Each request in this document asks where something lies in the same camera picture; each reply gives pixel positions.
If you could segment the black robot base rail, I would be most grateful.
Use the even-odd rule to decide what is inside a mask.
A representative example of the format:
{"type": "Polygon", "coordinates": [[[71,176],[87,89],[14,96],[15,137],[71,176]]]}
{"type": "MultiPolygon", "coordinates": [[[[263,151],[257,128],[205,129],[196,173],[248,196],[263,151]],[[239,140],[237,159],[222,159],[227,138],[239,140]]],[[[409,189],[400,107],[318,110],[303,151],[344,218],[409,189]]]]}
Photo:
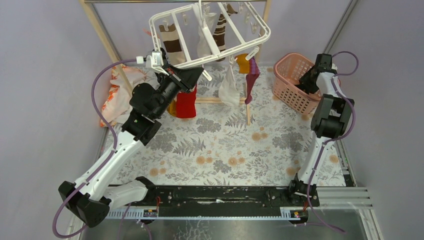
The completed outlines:
{"type": "Polygon", "coordinates": [[[282,186],[151,185],[133,206],[157,210],[162,218],[270,219],[281,217],[282,209],[302,210],[306,200],[282,186]]]}

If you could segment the beige brown striped sock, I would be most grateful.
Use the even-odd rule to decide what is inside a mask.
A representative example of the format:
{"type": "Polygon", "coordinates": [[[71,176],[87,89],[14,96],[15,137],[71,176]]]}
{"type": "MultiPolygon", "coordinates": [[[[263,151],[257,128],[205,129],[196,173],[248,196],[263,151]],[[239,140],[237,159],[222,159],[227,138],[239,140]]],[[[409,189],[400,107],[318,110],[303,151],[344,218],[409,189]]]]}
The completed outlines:
{"type": "Polygon", "coordinates": [[[159,25],[161,40],[167,53],[168,61],[175,66],[186,62],[186,56],[182,50],[179,34],[175,24],[159,25]]]}

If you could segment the black blue sock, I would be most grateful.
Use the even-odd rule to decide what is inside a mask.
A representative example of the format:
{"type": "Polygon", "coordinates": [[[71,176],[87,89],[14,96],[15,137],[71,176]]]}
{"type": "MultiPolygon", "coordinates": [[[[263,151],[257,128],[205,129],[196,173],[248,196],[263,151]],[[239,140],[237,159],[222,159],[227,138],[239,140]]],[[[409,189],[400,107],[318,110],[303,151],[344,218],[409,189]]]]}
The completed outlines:
{"type": "Polygon", "coordinates": [[[161,51],[161,58],[162,58],[162,61],[163,61],[163,65],[169,64],[170,62],[169,62],[169,58],[167,56],[166,50],[163,47],[161,47],[160,51],[161,51]]]}

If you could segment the brown mustard striped sock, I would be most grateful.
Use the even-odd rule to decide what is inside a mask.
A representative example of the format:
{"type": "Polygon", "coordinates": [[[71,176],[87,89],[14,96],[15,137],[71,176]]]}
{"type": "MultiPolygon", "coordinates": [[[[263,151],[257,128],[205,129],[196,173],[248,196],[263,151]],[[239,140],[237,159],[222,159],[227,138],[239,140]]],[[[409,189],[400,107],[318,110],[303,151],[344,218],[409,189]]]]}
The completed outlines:
{"type": "Polygon", "coordinates": [[[177,117],[177,108],[176,108],[176,100],[173,99],[171,101],[171,103],[169,104],[169,106],[167,107],[167,112],[173,116],[173,117],[177,117]]]}

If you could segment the pink plastic laundry basket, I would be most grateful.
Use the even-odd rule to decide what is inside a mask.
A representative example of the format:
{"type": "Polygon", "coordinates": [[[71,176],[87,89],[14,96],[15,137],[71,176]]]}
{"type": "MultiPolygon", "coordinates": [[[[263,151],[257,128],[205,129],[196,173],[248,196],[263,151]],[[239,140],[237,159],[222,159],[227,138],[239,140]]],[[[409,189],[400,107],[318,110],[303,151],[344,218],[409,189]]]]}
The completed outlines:
{"type": "Polygon", "coordinates": [[[322,95],[327,94],[324,83],[319,83],[319,75],[336,74],[333,57],[319,53],[315,61],[300,53],[286,54],[273,67],[275,81],[272,93],[298,114],[309,115],[315,111],[322,95]]]}

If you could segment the wooden drying rack frame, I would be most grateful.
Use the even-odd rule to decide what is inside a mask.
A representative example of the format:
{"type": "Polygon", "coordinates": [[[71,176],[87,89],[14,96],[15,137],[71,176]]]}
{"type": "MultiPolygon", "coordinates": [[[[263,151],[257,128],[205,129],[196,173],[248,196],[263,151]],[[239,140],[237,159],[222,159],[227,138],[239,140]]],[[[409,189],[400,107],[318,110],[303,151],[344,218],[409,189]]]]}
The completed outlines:
{"type": "MultiPolygon", "coordinates": [[[[91,25],[93,26],[94,30],[96,31],[100,41],[102,42],[106,52],[108,53],[110,59],[113,62],[119,62],[118,65],[118,72],[119,73],[123,73],[123,69],[122,69],[122,65],[123,65],[123,60],[115,46],[115,44],[113,43],[113,41],[110,38],[110,35],[102,21],[102,19],[100,18],[97,9],[95,7],[95,4],[97,4],[96,0],[81,0],[79,2],[86,14],[86,16],[88,17],[88,20],[90,21],[91,25]]],[[[252,5],[252,1],[251,0],[242,0],[241,4],[245,5],[245,7],[248,9],[249,13],[251,14],[251,16],[256,20],[257,24],[259,24],[260,26],[260,33],[257,39],[251,40],[251,41],[245,41],[243,39],[243,37],[240,35],[239,30],[237,29],[237,27],[235,26],[234,22],[230,19],[230,17],[228,16],[228,14],[226,13],[225,7],[224,7],[224,1],[223,0],[217,0],[215,1],[215,3],[219,6],[221,13],[223,13],[223,15],[225,16],[227,23],[230,25],[230,27],[233,29],[234,34],[236,35],[238,41],[240,42],[239,45],[234,46],[232,48],[229,48],[227,50],[224,51],[220,51],[217,47],[216,42],[213,39],[212,34],[209,32],[206,22],[203,19],[204,15],[203,15],[203,6],[205,6],[206,4],[208,4],[209,1],[207,0],[187,0],[185,1],[185,6],[181,6],[178,8],[174,8],[168,11],[164,11],[161,13],[157,13],[155,15],[153,15],[150,19],[149,19],[149,27],[150,27],[150,32],[151,32],[151,38],[152,38],[152,42],[153,42],[153,46],[154,46],[154,50],[155,51],[160,51],[160,47],[161,47],[161,42],[160,39],[158,38],[154,23],[157,19],[161,19],[161,18],[166,18],[168,16],[171,16],[173,18],[174,24],[176,26],[178,35],[179,35],[179,39],[180,39],[180,43],[181,43],[181,47],[182,50],[185,54],[186,57],[186,62],[181,63],[176,65],[177,68],[179,69],[188,69],[188,68],[193,68],[193,67],[199,67],[203,64],[208,64],[211,63],[213,61],[216,61],[218,59],[224,59],[226,57],[229,57],[233,54],[239,53],[241,51],[247,50],[252,48],[253,50],[247,55],[247,60],[250,60],[253,56],[257,55],[260,53],[261,51],[261,47],[263,45],[263,43],[265,43],[271,36],[271,29],[268,26],[268,15],[269,15],[269,10],[270,10],[270,4],[271,2],[269,0],[266,0],[265,3],[265,7],[264,7],[264,11],[263,14],[260,15],[256,9],[253,7],[252,5]],[[185,42],[184,36],[182,35],[182,31],[180,28],[180,25],[178,23],[176,14],[177,13],[183,13],[183,12],[187,12],[187,11],[193,11],[198,23],[202,26],[201,30],[202,30],[202,34],[205,37],[205,40],[211,50],[211,55],[202,57],[202,58],[198,58],[195,60],[192,60],[190,57],[190,54],[188,52],[187,49],[187,44],[185,42]]]]}

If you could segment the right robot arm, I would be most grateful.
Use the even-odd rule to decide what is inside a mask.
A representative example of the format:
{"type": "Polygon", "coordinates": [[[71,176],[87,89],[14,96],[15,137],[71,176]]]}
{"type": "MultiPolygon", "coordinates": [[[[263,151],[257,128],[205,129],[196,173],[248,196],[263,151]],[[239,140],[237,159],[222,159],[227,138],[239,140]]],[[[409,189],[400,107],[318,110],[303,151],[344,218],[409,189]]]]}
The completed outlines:
{"type": "Polygon", "coordinates": [[[342,96],[337,82],[337,70],[333,68],[332,60],[330,54],[318,54],[315,64],[297,84],[297,88],[306,94],[320,91],[321,99],[311,120],[312,140],[306,159],[290,181],[286,193],[287,201],[293,206],[299,206],[316,195],[323,157],[330,150],[333,141],[345,133],[351,119],[355,103],[353,99],[342,96]]]}

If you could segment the floral patterned mat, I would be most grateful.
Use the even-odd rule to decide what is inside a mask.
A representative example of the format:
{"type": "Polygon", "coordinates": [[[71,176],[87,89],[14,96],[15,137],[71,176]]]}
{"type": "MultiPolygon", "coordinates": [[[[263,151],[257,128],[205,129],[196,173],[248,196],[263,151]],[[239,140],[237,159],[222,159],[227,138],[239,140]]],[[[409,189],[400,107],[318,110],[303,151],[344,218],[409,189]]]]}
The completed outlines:
{"type": "Polygon", "coordinates": [[[157,185],[288,185],[306,160],[312,115],[273,95],[271,67],[259,71],[248,106],[198,103],[191,119],[165,113],[155,137],[112,184],[146,177],[157,185]]]}

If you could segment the white plastic sock hanger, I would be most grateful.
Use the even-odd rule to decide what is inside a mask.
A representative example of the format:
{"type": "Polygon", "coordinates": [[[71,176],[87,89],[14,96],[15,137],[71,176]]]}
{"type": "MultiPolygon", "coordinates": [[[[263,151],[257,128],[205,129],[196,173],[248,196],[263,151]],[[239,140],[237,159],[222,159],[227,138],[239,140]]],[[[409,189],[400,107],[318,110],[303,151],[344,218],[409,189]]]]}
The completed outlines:
{"type": "Polygon", "coordinates": [[[139,65],[145,63],[147,68],[152,69],[157,74],[173,76],[177,80],[180,78],[180,76],[183,76],[185,80],[191,80],[192,82],[197,83],[201,77],[204,77],[208,81],[212,80],[212,77],[209,75],[209,73],[207,73],[207,71],[205,71],[205,69],[201,67],[201,65],[203,64],[232,56],[241,51],[252,49],[252,51],[245,57],[247,61],[250,60],[260,51],[262,44],[270,38],[271,29],[249,1],[244,1],[243,4],[248,9],[248,13],[251,15],[251,17],[256,20],[256,23],[253,24],[253,26],[260,27],[260,31],[257,38],[250,41],[245,41],[242,35],[240,34],[239,30],[237,29],[236,25],[230,18],[229,14],[225,10],[224,4],[218,1],[217,5],[219,6],[221,13],[224,16],[226,23],[229,24],[236,38],[239,41],[239,44],[232,48],[220,50],[216,41],[213,39],[211,31],[207,26],[207,22],[205,19],[206,12],[203,10],[204,5],[199,0],[197,3],[194,4],[182,6],[153,15],[149,19],[149,26],[154,50],[145,58],[141,58],[138,56],[136,58],[136,62],[139,65]],[[176,14],[183,14],[189,11],[192,11],[194,13],[195,19],[197,20],[197,23],[200,26],[201,35],[206,41],[207,47],[210,51],[209,55],[197,58],[195,60],[191,59],[190,57],[185,38],[183,36],[183,33],[176,17],[176,14]],[[175,29],[180,40],[180,46],[182,47],[182,51],[186,59],[186,62],[180,63],[176,66],[166,63],[164,58],[162,57],[161,46],[164,41],[158,38],[157,31],[155,29],[155,21],[159,19],[164,19],[166,17],[173,18],[175,29]]]}

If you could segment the orange white floral cloth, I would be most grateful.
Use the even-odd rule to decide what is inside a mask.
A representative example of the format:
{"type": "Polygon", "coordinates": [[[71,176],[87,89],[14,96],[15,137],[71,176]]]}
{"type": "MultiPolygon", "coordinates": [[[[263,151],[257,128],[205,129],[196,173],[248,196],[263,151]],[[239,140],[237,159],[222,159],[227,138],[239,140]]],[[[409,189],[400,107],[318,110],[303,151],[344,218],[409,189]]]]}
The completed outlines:
{"type": "MultiPolygon", "coordinates": [[[[139,68],[124,65],[122,70],[133,87],[147,79],[147,73],[139,68]]],[[[101,114],[111,126],[115,126],[123,124],[128,119],[132,110],[129,104],[131,96],[126,88],[124,78],[115,66],[111,70],[110,83],[108,98],[101,107],[101,114]]]]}

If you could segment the brown white striped sock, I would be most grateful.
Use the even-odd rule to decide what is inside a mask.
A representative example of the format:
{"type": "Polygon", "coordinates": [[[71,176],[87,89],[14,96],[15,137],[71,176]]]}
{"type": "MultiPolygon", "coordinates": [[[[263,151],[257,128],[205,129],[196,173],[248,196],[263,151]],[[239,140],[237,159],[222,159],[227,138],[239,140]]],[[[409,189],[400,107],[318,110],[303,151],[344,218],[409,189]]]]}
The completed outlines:
{"type": "MultiPolygon", "coordinates": [[[[234,8],[229,3],[225,5],[225,9],[229,17],[231,15],[238,14],[238,12],[234,10],[234,8]]],[[[212,35],[220,52],[226,50],[226,43],[225,43],[226,24],[227,24],[227,20],[225,16],[223,15],[223,13],[221,13],[218,18],[214,33],[212,35]]]]}

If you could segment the red fluffy sock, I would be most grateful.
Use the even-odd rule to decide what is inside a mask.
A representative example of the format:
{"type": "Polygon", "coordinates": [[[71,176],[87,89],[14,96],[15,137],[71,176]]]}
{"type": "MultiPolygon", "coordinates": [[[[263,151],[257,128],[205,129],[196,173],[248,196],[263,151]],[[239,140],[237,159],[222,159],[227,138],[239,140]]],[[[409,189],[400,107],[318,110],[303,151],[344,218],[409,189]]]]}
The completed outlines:
{"type": "Polygon", "coordinates": [[[180,119],[192,119],[197,115],[196,112],[196,99],[197,99],[197,86],[193,91],[185,93],[180,92],[176,97],[176,117],[180,119]]]}

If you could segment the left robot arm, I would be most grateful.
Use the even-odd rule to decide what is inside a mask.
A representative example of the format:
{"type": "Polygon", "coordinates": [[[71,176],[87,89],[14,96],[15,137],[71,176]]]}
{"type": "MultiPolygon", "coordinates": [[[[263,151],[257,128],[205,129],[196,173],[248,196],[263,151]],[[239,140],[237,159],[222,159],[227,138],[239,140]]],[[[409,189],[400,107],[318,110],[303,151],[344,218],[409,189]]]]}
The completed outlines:
{"type": "Polygon", "coordinates": [[[157,88],[147,82],[136,85],[129,100],[132,110],[121,131],[114,136],[113,145],[81,177],[59,186],[65,208],[93,228],[113,209],[133,202],[152,204],[155,192],[140,178],[115,187],[109,185],[126,162],[156,135],[162,126],[158,120],[172,101],[179,93],[192,91],[203,72],[201,66],[180,69],[166,65],[157,74],[157,88]]]}

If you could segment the orange purple sock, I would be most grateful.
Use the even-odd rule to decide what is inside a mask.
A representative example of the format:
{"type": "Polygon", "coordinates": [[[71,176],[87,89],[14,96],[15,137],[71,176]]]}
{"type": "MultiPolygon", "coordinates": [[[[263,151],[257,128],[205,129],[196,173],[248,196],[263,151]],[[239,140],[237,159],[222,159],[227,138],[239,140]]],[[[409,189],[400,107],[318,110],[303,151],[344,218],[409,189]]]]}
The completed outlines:
{"type": "Polygon", "coordinates": [[[244,101],[246,105],[250,104],[253,100],[252,90],[256,80],[261,74],[255,57],[253,56],[251,59],[246,60],[247,55],[247,53],[243,53],[235,57],[236,63],[239,66],[239,73],[246,74],[246,99],[244,101]]]}

